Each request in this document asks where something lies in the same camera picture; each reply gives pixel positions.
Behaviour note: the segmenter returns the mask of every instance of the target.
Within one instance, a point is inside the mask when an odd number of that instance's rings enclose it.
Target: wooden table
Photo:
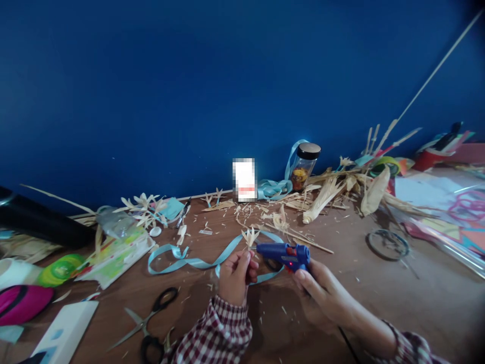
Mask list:
[[[190,246],[189,257],[212,262],[240,234],[241,226],[234,220],[234,208],[225,217],[224,211],[200,212],[203,208],[200,199],[192,202],[185,219],[191,237],[185,238],[184,246]],[[271,210],[277,208],[279,205],[274,205]],[[483,337],[479,330],[485,327],[485,284],[467,268],[432,244],[413,239],[408,240],[412,253],[407,261],[420,279],[399,262],[381,260],[365,243],[366,235],[373,229],[379,226],[387,228],[387,216],[380,213],[362,219],[352,209],[331,210],[328,216],[321,215],[313,223],[303,225],[301,213],[288,208],[286,212],[295,230],[315,234],[317,243],[335,252],[330,255],[310,248],[312,257],[326,264],[348,291],[371,312],[390,321],[400,330],[414,331],[424,336],[433,351],[449,361],[470,362],[471,356],[477,353]],[[260,213],[255,210],[247,224],[258,222]],[[206,221],[214,232],[212,236],[199,234]],[[175,230],[168,229],[156,240],[159,244],[174,244],[175,234]],[[90,247],[84,252],[92,250],[93,247]],[[65,253],[53,255],[42,265]],[[133,320],[123,308],[129,307],[145,317],[150,313],[155,298],[167,287],[181,287],[179,298],[151,319],[149,331],[153,335],[162,340],[169,329],[175,327],[172,333],[172,340],[175,340],[190,330],[202,315],[209,298],[217,290],[218,280],[213,269],[201,271],[186,266],[167,275],[152,276],[147,271],[147,261],[148,256],[143,257],[101,293],[98,309],[71,363],[140,362],[142,333],[135,334],[110,352],[106,352],[106,349],[134,327]],[[155,268],[162,269],[169,261],[173,261],[173,258],[164,256],[155,262]],[[213,291],[208,284],[214,284]],[[2,362],[17,363],[29,357],[61,307],[80,301],[94,293],[97,287],[96,282],[61,286],[57,296],[69,289],[72,289],[71,294],[28,323],[15,346],[2,344],[0,358],[5,358]],[[323,360],[354,362],[335,325],[319,312],[305,316],[291,277],[285,271],[265,283],[250,287],[248,301],[254,333],[243,362],[279,363],[279,358],[284,364],[320,363]],[[351,342],[361,361],[368,361],[356,340],[351,338]]]

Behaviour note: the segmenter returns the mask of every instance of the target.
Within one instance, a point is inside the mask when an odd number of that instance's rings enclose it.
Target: scissors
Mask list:
[[[147,325],[148,325],[148,321],[150,321],[153,315],[167,308],[167,306],[170,303],[172,303],[175,300],[175,298],[177,298],[177,296],[178,296],[178,290],[175,287],[167,288],[165,291],[163,291],[160,294],[160,296],[158,296],[157,300],[153,305],[152,313],[150,313],[148,317],[145,318],[144,320],[142,320],[140,316],[138,316],[135,312],[125,307],[126,313],[129,314],[130,317],[133,319],[133,321],[136,322],[136,326],[133,330],[131,330],[128,334],[126,334],[120,341],[118,341],[116,344],[114,344],[106,351],[110,351],[114,347],[120,345],[126,339],[133,336],[133,334],[137,333],[139,330],[143,330],[144,337],[143,337],[143,341],[141,342],[141,360],[143,364],[150,364],[147,358],[147,350],[150,346],[155,347],[160,352],[160,359],[158,360],[158,362],[161,362],[163,359],[163,355],[165,354],[164,347],[162,344],[160,344],[158,338],[152,336],[148,332]]]

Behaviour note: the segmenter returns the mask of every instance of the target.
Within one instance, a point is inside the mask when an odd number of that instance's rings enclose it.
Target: black jar lid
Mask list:
[[[322,148],[315,143],[301,143],[297,149],[297,156],[302,159],[313,160],[320,156]]]

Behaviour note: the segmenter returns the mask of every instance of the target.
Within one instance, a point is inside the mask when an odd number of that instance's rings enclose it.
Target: white tape roll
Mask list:
[[[0,290],[19,284],[37,286],[35,282],[41,271],[41,267],[24,260],[2,259],[0,260]]]

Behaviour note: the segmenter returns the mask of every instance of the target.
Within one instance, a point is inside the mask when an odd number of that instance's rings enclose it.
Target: light blue ribbon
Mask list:
[[[284,244],[283,240],[278,235],[275,235],[275,234],[269,233],[269,232],[265,232],[265,231],[262,231],[262,230],[260,231],[260,233],[271,238],[275,243]],[[159,249],[155,250],[152,254],[150,254],[150,257],[148,258],[148,272],[150,272],[150,274],[152,274],[152,275],[167,274],[167,273],[171,273],[173,271],[176,271],[177,269],[182,268],[186,264],[189,264],[189,265],[191,265],[195,268],[198,268],[198,269],[209,269],[209,268],[212,268],[212,267],[215,266],[216,267],[216,269],[215,269],[216,275],[217,275],[217,277],[219,277],[219,272],[221,270],[220,264],[222,262],[224,262],[229,257],[229,255],[232,254],[232,252],[234,251],[234,249],[239,244],[239,242],[241,241],[242,238],[243,238],[242,235],[235,237],[229,243],[229,245],[224,249],[224,251],[221,253],[221,255],[212,264],[205,263],[203,260],[201,260],[199,258],[186,259],[185,256],[187,255],[188,247],[186,247],[184,249],[183,253],[182,253],[178,246],[174,246],[174,245],[171,245],[171,244],[164,245],[164,246],[160,247]],[[164,253],[166,253],[170,250],[172,251],[173,256],[176,259],[178,259],[177,262],[173,263],[169,267],[166,267],[162,271],[156,271],[156,270],[154,270],[150,267],[150,265],[152,264],[152,262],[155,258],[157,258],[159,255],[162,255],[162,254],[164,254]],[[272,272],[272,273],[260,275],[260,276],[258,276],[258,281],[256,283],[251,283],[251,285],[267,281],[268,279],[273,278],[275,275],[277,275],[282,270],[283,270],[283,267],[278,272]]]
[[[293,189],[293,183],[289,180],[289,174],[291,173],[291,160],[293,153],[301,143],[308,143],[305,139],[300,139],[293,144],[292,150],[289,153],[288,163],[286,164],[286,170],[284,171],[284,180],[275,182],[270,179],[262,179],[258,182],[258,200],[273,200],[278,201],[289,194]]]

